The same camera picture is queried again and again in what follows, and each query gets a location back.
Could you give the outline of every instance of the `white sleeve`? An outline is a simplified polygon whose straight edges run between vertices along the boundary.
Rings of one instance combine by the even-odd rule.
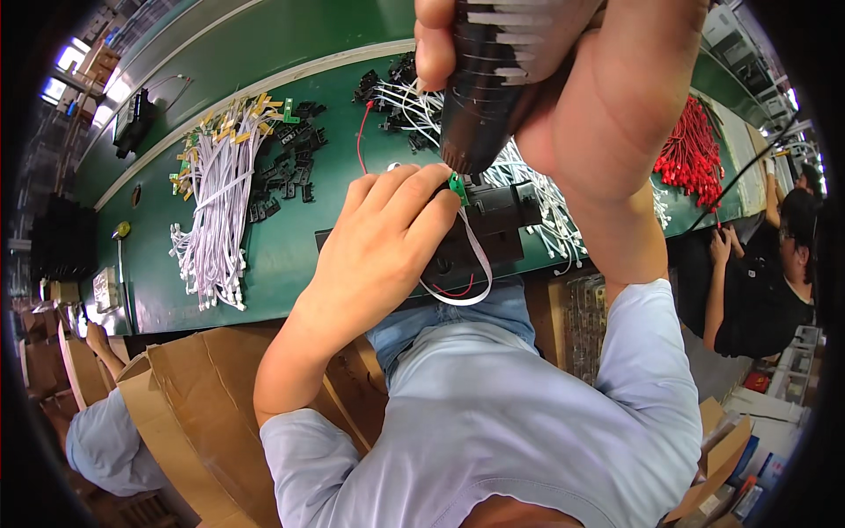
[[[273,416],[260,433],[281,525],[314,526],[358,465],[352,440],[313,409]]]
[[[676,448],[700,447],[698,389],[668,280],[628,285],[613,302],[596,389]]]

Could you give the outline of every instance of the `blue jeans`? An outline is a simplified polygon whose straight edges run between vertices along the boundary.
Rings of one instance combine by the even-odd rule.
[[[424,328],[454,323],[490,323],[516,334],[534,346],[534,327],[528,318],[525,290],[518,275],[493,282],[489,295],[472,306],[438,302],[431,306],[393,312],[367,332],[376,359],[390,387],[390,377],[399,365],[397,358],[409,348]]]

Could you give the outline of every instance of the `factory floor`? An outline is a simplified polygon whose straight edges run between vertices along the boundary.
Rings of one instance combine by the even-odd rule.
[[[751,362],[749,357],[723,357],[707,350],[701,338],[685,326],[681,330],[684,337],[684,349],[690,359],[690,371],[698,387],[698,401],[709,397],[722,402],[731,394],[733,388],[743,381]]]

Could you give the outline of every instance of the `black hair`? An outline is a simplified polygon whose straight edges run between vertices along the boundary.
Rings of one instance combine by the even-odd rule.
[[[813,238],[815,235],[815,217],[819,205],[816,198],[806,189],[795,188],[789,191],[781,204],[781,228],[787,237],[795,241],[795,248],[807,248],[810,258],[804,272],[804,283],[813,282]]]
[[[821,176],[819,172],[811,164],[802,163],[801,174],[807,178],[807,188],[813,191],[814,196],[821,199]]]

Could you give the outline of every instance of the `hand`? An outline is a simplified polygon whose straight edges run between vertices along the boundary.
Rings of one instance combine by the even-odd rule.
[[[112,350],[108,344],[106,329],[93,321],[88,321],[88,334],[85,335],[85,343],[87,343],[88,347],[98,356],[102,353],[102,351]]]
[[[722,228],[722,233],[731,242],[731,246],[735,249],[737,246],[742,247],[739,243],[739,237],[736,230],[733,229],[733,224],[727,224]]]
[[[429,201],[451,173],[404,165],[352,182],[292,318],[340,350],[396,309],[455,223],[456,193],[444,189]]]
[[[683,111],[708,0],[610,0],[600,30],[577,45],[562,93],[537,105],[516,135],[535,170],[567,195],[627,199]],[[441,90],[455,68],[453,0],[416,0],[417,74]]]
[[[731,239],[725,236],[722,239],[722,234],[718,229],[713,230],[713,241],[710,242],[710,256],[713,259],[714,266],[722,266],[728,263],[731,256]]]

